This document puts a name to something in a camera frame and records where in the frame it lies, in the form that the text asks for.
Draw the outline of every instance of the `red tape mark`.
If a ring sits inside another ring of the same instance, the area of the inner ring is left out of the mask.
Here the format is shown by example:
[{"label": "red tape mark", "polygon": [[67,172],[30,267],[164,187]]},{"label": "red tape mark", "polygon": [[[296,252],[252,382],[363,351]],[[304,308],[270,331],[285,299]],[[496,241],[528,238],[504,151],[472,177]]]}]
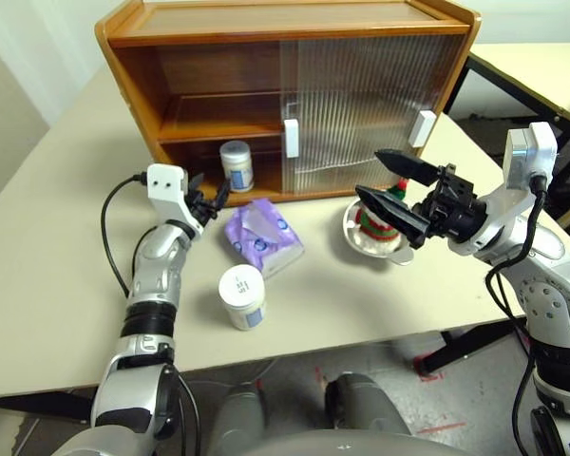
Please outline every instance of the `red tape mark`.
[{"label": "red tape mark", "polygon": [[430,355],[430,353],[421,354],[421,355],[416,356],[413,359],[414,370],[418,374],[418,377],[420,377],[420,381],[426,383],[426,382],[434,382],[435,380],[443,380],[444,378],[446,378],[446,376],[444,375],[443,372],[437,372],[437,373],[433,373],[430,375],[425,375],[422,373],[422,371],[420,369],[420,361],[422,361],[423,359],[425,359],[429,355]]},{"label": "red tape mark", "polygon": [[437,427],[427,427],[426,429],[420,429],[417,434],[432,434],[435,432],[441,432],[442,430],[454,429],[454,428],[461,428],[462,426],[466,426],[466,423],[452,423],[451,425],[443,425]]}]

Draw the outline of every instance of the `ribbed plastic panel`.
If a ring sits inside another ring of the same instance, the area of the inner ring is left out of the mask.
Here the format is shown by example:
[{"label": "ribbed plastic panel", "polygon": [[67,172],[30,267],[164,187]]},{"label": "ribbed plastic panel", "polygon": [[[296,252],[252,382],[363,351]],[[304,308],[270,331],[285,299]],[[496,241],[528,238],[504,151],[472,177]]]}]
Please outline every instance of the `ribbed plastic panel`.
[{"label": "ribbed plastic panel", "polygon": [[281,45],[283,118],[299,121],[300,155],[283,154],[283,192],[384,186],[373,156],[410,151],[418,111],[433,109],[464,36],[309,40]]}]

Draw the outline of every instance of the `white wall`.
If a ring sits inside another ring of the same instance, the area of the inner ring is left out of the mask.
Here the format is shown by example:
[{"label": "white wall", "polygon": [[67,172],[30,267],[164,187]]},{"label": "white wall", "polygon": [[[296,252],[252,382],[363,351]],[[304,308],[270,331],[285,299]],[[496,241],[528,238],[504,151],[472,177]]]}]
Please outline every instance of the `white wall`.
[{"label": "white wall", "polygon": [[[457,0],[484,20],[478,43],[570,41],[570,0]],[[0,56],[53,124],[103,63],[94,23],[120,0],[0,0]],[[470,75],[451,111],[523,115],[522,106]]]}]

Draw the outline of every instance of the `black cable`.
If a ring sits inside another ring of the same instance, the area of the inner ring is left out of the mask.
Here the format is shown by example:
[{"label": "black cable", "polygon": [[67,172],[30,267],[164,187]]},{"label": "black cable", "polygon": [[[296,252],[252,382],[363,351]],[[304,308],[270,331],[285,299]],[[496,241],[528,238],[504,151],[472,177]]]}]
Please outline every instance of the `black cable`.
[{"label": "black cable", "polygon": [[181,402],[181,395],[178,398],[178,406],[180,407],[181,456],[186,456],[186,424],[183,413],[183,403]]},{"label": "black cable", "polygon": [[[500,274],[496,274],[496,280],[498,281],[498,288],[501,292],[501,297],[503,298],[504,306],[510,311],[511,306],[509,305],[509,301],[506,298],[506,294],[504,293],[503,278],[501,277]],[[525,347],[525,344],[523,343],[522,337],[520,336],[520,332],[517,329],[517,325],[515,328],[513,328],[513,333],[515,334],[517,341],[520,343],[520,347],[522,347],[523,352],[525,353],[526,356],[528,356],[529,354],[528,350]]]},{"label": "black cable", "polygon": [[520,438],[520,429],[518,426],[518,417],[520,414],[520,404],[522,403],[523,399],[523,392],[525,391],[525,387],[530,380],[530,376],[532,375],[532,370],[534,369],[534,353],[530,351],[528,355],[528,364],[525,367],[525,372],[523,373],[522,380],[520,381],[520,385],[517,388],[517,393],[515,394],[515,401],[513,402],[513,410],[511,411],[511,425],[513,426],[513,438],[515,439],[515,443],[517,444],[517,448],[520,450],[522,456],[528,456],[528,452],[525,450],[523,446],[522,439]]},{"label": "black cable", "polygon": [[178,378],[180,379],[180,385],[185,391],[188,399],[190,400],[190,404],[192,404],[192,410],[194,411],[194,426],[195,426],[195,440],[194,440],[194,454],[195,456],[200,456],[200,417],[199,417],[199,408],[197,407],[197,401],[194,398],[194,394],[188,387],[188,384],[183,379],[181,373],[178,374]]},{"label": "black cable", "polygon": [[114,195],[116,195],[118,193],[118,191],[121,188],[123,188],[125,185],[127,185],[128,183],[136,182],[136,181],[143,183],[143,181],[144,181],[143,175],[136,174],[135,176],[131,176],[130,178],[123,180],[121,183],[116,185],[112,189],[112,191],[107,195],[107,197],[105,198],[104,206],[102,207],[102,214],[100,216],[100,224],[102,227],[102,241],[104,243],[105,256],[107,257],[107,262],[110,264],[110,268],[112,268],[112,272],[114,273],[114,276],[116,276],[116,279],[118,280],[119,285],[123,289],[124,297],[129,296],[129,289],[126,286],[126,283],[124,283],[123,276],[121,275],[121,272],[118,270],[118,267],[116,266],[116,263],[114,262],[114,258],[112,257],[112,252],[110,251],[110,246],[107,242],[107,230],[105,228],[105,214],[107,212],[107,206],[112,201],[112,198],[114,198]]},{"label": "black cable", "polygon": [[157,227],[153,226],[149,230],[146,230],[145,233],[142,234],[142,237],[140,237],[140,240],[137,241],[137,245],[135,246],[135,250],[133,251],[133,257],[131,258],[131,276],[132,277],[135,276],[135,257],[137,256],[137,251],[140,250],[140,245],[142,245],[142,241],[145,239],[145,237],[148,236],[150,233],[152,233],[156,229],[157,229]]},{"label": "black cable", "polygon": [[503,261],[502,263],[497,264],[494,266],[485,276],[485,286],[492,296],[492,299],[496,303],[496,305],[503,311],[503,313],[515,323],[517,328],[525,335],[526,337],[530,337],[528,330],[525,328],[524,325],[520,324],[520,322],[515,318],[509,306],[505,306],[501,300],[496,295],[494,288],[492,286],[492,279],[495,275],[497,275],[502,269],[509,268],[514,264],[523,261],[527,255],[530,253],[532,249],[532,244],[534,242],[534,235],[536,233],[536,225],[538,222],[539,214],[541,213],[542,207],[544,206],[544,202],[546,200],[547,192],[546,192],[546,178],[543,176],[537,176],[533,178],[530,182],[530,186],[532,187],[532,192],[536,195],[536,200],[534,201],[534,206],[532,207],[532,211],[530,212],[530,217],[528,217],[527,221],[527,230],[525,241],[523,242],[522,249],[517,254],[517,256]]}]

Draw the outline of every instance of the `wooden cabinet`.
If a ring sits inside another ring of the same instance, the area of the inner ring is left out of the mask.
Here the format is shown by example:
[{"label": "wooden cabinet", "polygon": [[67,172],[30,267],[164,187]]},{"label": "wooden cabinet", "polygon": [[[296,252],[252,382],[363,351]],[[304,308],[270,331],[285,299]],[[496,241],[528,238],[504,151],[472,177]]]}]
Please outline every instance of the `wooden cabinet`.
[{"label": "wooden cabinet", "polygon": [[[416,116],[441,112],[478,27],[445,0],[130,0],[96,35],[157,162],[204,172],[211,195],[219,147],[250,145],[256,184],[232,195],[241,204],[390,184],[373,152],[420,153]],[[291,158],[286,120],[299,125]]]}]

